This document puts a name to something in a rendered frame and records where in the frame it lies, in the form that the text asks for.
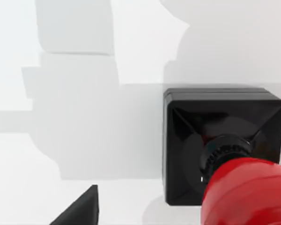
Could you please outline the black square coaster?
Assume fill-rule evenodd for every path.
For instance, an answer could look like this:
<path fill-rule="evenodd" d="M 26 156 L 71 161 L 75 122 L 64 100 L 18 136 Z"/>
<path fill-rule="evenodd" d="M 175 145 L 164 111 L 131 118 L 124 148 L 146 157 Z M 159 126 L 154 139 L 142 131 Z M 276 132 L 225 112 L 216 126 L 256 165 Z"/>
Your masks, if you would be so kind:
<path fill-rule="evenodd" d="M 163 95 L 163 188 L 171 206 L 200 206 L 235 158 L 279 163 L 281 98 L 258 87 L 176 87 Z"/>

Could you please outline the red bottle with black cap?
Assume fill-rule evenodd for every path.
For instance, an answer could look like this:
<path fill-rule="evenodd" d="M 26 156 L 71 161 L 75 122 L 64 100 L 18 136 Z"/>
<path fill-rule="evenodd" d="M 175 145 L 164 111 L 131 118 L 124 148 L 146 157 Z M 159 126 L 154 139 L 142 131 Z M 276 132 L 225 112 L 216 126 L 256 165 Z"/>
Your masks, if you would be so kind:
<path fill-rule="evenodd" d="M 200 225 L 281 225 L 281 165 L 251 152 L 235 135 L 205 144 Z"/>

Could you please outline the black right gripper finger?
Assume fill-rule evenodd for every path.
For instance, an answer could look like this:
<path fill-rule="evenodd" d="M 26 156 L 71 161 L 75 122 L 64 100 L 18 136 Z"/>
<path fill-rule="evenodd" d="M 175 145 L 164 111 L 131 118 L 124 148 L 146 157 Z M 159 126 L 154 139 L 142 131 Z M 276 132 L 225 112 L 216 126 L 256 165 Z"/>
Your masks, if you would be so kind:
<path fill-rule="evenodd" d="M 49 225 L 98 225 L 99 213 L 98 185 L 92 185 Z"/>

